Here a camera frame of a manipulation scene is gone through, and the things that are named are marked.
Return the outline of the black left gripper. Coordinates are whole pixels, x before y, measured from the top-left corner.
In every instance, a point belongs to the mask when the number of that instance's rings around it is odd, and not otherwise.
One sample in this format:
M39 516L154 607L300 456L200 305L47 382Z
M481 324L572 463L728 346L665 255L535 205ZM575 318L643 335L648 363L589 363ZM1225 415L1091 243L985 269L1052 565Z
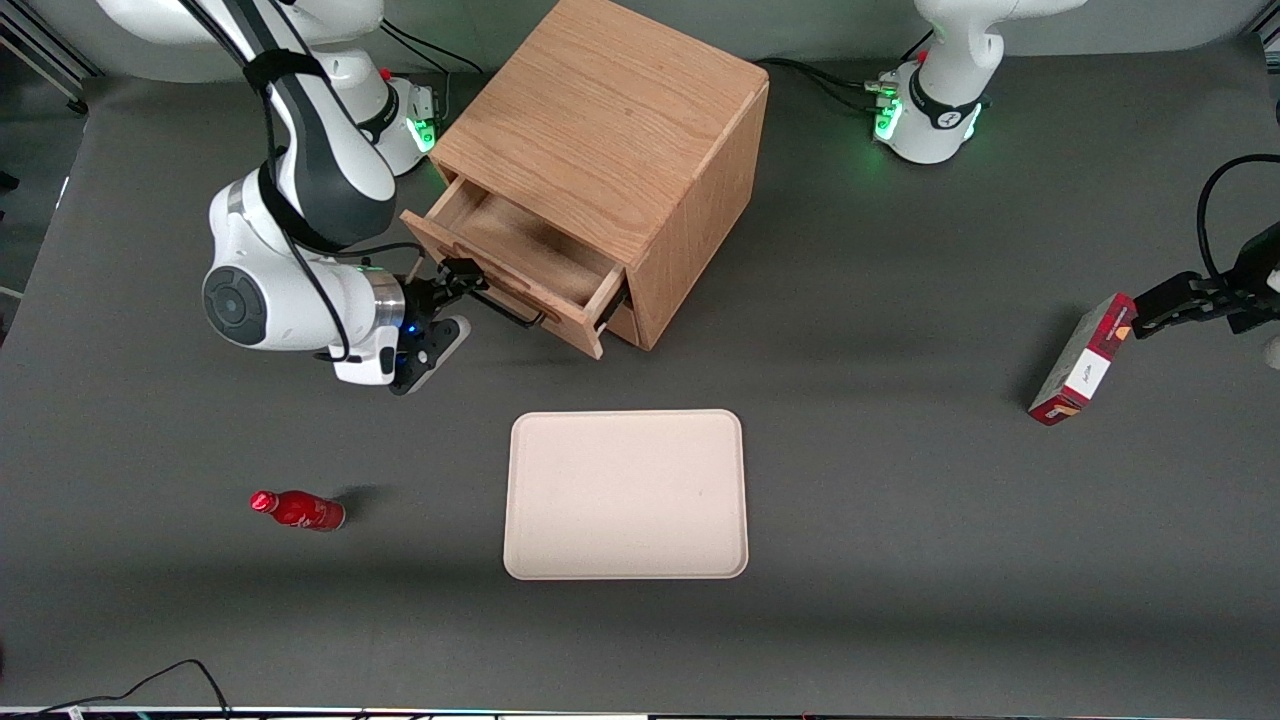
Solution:
M1178 273L1135 297L1137 340L1170 327L1219 318L1228 319L1233 334L1277 320L1279 295L1268 283L1277 275L1277 222L1247 241L1226 272L1220 272L1203 237L1203 264L1210 273L1211 299L1204 299L1204 279L1194 272Z

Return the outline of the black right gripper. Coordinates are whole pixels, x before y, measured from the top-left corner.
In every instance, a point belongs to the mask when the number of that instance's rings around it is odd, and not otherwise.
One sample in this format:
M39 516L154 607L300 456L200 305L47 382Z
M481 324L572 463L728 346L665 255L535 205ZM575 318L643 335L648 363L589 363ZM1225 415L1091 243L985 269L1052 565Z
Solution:
M484 269L470 258L447 258L438 264L438 279L401 278L404 311L399 351L416 354L428 340L436 314L458 300L489 290Z

